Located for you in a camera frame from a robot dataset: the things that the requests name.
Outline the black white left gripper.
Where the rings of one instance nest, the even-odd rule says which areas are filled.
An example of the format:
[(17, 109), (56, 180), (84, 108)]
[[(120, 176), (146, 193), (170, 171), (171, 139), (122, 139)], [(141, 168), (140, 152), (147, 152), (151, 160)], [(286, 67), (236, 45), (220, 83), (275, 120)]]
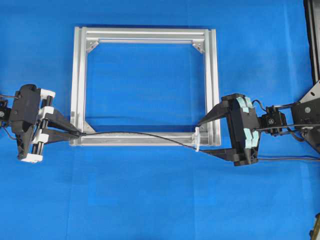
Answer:
[(43, 129), (39, 141), (44, 144), (68, 142), (76, 140), (79, 130), (71, 124), (58, 110), (52, 107), (56, 93), (37, 88), (34, 84), (23, 85), (16, 93), (11, 109), (11, 131), (15, 134), (18, 156), (20, 161), (38, 163), (43, 160), (39, 152), (30, 153), (33, 134), (38, 119), (48, 114), (48, 126), (53, 129)]

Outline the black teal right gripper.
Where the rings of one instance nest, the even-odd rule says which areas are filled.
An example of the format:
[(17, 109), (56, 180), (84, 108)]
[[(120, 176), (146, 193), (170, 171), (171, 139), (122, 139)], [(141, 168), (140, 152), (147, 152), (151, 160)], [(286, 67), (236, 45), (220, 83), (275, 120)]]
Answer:
[(223, 96), (221, 100), (196, 126), (226, 118), (232, 148), (206, 149), (200, 152), (233, 162), (236, 167), (257, 163), (261, 136), (257, 129), (260, 123), (251, 99), (234, 93)]

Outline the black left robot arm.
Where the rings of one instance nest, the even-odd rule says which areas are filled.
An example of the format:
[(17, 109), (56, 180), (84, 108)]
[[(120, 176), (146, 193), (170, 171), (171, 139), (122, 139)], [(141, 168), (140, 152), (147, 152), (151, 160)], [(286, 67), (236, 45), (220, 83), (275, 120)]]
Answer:
[(0, 96), (0, 127), (15, 135), (18, 160), (39, 163), (45, 145), (84, 135), (53, 107), (55, 96), (34, 84), (23, 85), (13, 96)]

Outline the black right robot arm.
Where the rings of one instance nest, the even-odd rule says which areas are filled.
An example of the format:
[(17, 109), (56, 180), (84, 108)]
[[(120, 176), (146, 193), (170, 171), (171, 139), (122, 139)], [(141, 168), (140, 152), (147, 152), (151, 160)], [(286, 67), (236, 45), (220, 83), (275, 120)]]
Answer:
[(315, 151), (320, 150), (320, 100), (265, 107), (264, 114), (257, 116), (254, 102), (239, 93), (222, 97), (195, 127), (225, 118), (231, 148), (205, 150), (205, 153), (230, 161), (234, 166), (255, 164), (259, 161), (258, 150), (262, 133), (271, 136), (291, 135), (298, 142), (307, 142)]

